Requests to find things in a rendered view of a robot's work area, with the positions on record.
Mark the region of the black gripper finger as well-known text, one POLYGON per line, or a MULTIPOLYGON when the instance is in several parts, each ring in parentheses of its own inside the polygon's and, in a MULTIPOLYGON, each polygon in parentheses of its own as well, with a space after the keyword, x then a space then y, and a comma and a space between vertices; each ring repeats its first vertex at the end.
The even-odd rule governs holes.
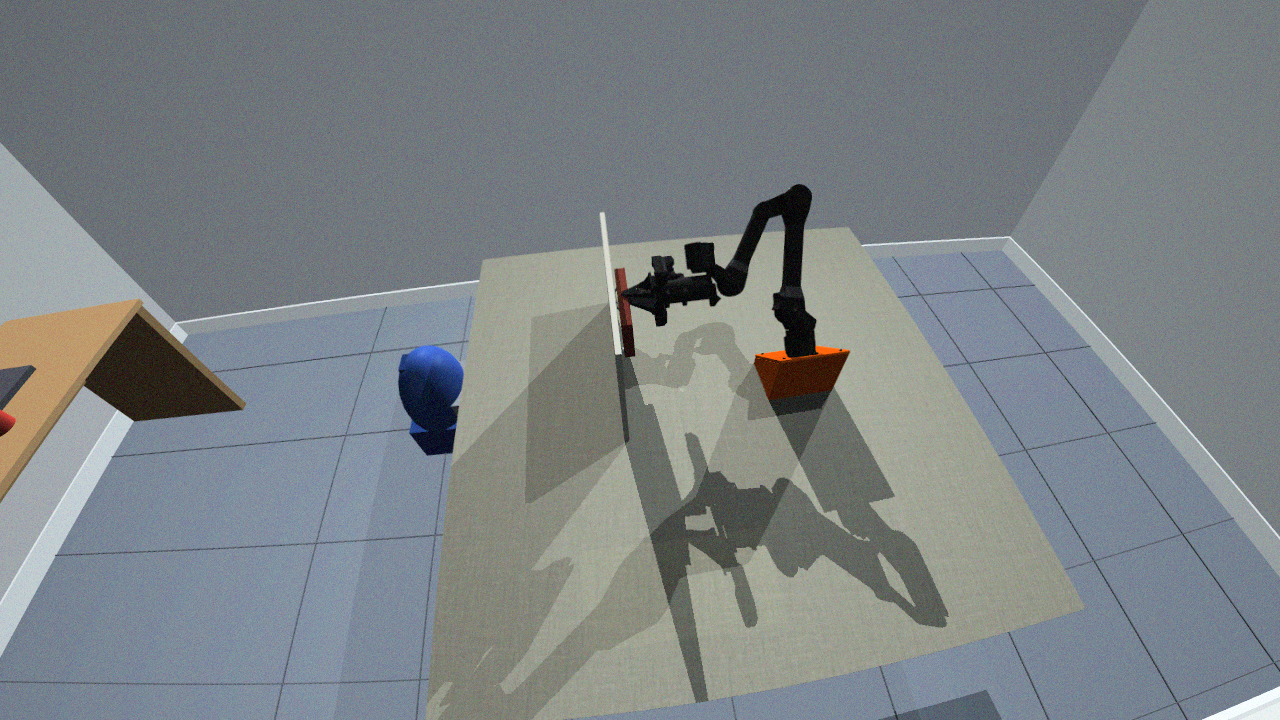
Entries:
POLYGON ((643 282, 634 284, 628 290, 622 291, 622 296, 654 299, 652 272, 648 273, 646 278, 643 282))
POLYGON ((632 306, 635 306, 635 307, 641 307, 641 309, 652 313, 652 315, 655 315, 655 307, 654 307, 654 304, 653 304, 653 299, 628 297, 628 304, 632 305, 632 306))

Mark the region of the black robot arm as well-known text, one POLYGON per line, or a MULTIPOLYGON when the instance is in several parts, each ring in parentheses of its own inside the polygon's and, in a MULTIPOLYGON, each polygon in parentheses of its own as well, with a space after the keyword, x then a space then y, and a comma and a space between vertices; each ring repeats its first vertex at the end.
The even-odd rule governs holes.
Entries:
POLYGON ((716 264, 714 243, 684 243, 687 269, 692 274, 707 272, 707 275, 689 277, 692 286, 692 301, 710 299, 710 306, 716 306, 717 301, 721 300, 716 293, 716 286, 724 297, 742 293, 748 268, 765 229, 765 223, 771 217, 782 217, 785 222, 785 266, 782 287, 780 292, 773 293, 772 310, 774 310, 774 318, 785 327, 785 354, 788 357, 818 354, 814 331, 817 319, 806 313, 801 288, 803 233, 810 208, 812 190, 808 190, 805 184, 794 184, 786 193, 756 204, 733 259, 726 268, 716 264), (712 284, 710 277, 717 284, 712 284))

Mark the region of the dark red picture frame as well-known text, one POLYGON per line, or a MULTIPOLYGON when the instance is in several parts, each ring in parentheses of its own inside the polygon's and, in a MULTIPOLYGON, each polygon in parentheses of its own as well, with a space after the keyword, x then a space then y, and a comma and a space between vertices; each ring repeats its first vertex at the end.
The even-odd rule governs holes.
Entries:
POLYGON ((622 348, 622 350, 623 350, 625 357, 634 357, 635 356, 635 346, 634 346, 632 316, 631 316, 628 297, 627 296, 622 296, 622 291, 628 290, 627 288, 626 275, 625 275, 625 268, 622 268, 622 269, 614 269, 614 281, 616 281, 614 295, 616 295, 616 291, 617 291, 617 297, 618 297, 618 304, 617 304, 617 300, 616 300, 616 304, 617 304, 617 309, 620 310, 620 322, 621 322, 621 329, 622 329, 622 337, 623 337, 623 345, 625 345, 625 348, 622 348))

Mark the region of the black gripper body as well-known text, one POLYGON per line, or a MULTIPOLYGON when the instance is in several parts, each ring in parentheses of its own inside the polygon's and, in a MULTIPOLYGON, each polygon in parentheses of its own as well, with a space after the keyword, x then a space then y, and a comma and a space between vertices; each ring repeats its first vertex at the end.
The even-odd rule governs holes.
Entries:
POLYGON ((666 325, 667 323, 667 310, 669 304, 682 302, 684 306, 689 301, 692 301, 692 286, 689 277, 678 274, 677 279, 668 279, 668 272, 666 266, 666 258, 652 256, 652 266, 654 268, 655 275, 652 275, 654 287, 653 304, 655 307, 655 322, 658 325, 666 325))

